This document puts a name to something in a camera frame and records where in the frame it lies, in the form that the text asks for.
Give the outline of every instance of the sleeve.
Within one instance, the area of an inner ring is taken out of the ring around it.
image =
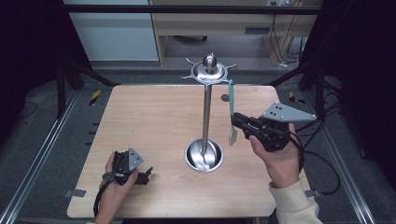
[[[318,204],[305,196],[301,180],[283,189],[275,189],[270,183],[270,192],[276,202],[276,216],[280,224],[322,223],[318,219]]]

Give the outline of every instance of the wooden tabletop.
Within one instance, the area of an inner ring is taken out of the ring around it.
[[[190,141],[202,138],[204,86],[117,86],[110,95],[73,197],[70,217],[93,217],[93,203],[112,151],[133,147],[153,167],[146,186],[134,186],[119,217],[268,217],[275,202],[270,178],[241,130],[229,147],[230,107],[220,97],[227,85],[212,89],[209,138],[220,143],[224,161],[214,172],[193,171],[184,160]],[[234,86],[234,111],[257,118],[274,101],[269,86]],[[309,188],[304,171],[304,187]]]

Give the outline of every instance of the wall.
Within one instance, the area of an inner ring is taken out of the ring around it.
[[[64,0],[67,5],[147,5],[147,0]],[[90,61],[158,61],[148,13],[70,13]]]

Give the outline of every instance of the human hand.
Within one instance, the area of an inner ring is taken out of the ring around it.
[[[114,157],[115,153],[112,152],[106,164],[106,172],[113,171]],[[135,169],[123,186],[119,185],[117,181],[113,181],[107,186],[100,200],[99,212],[94,221],[96,224],[111,223],[113,221],[125,201],[126,196],[134,186],[134,182],[138,175],[139,171]],[[99,188],[105,183],[106,181],[103,180]]]
[[[295,133],[294,125],[290,123],[289,129]],[[267,167],[267,172],[277,189],[283,189],[300,180],[299,150],[292,142],[279,151],[267,152],[256,136],[249,137],[254,153],[259,156]]]

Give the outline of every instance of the round metal base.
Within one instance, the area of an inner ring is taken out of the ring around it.
[[[184,159],[192,170],[209,173],[220,167],[224,159],[224,153],[218,142],[208,139],[206,154],[202,156],[202,141],[201,138],[191,141],[186,147]]]

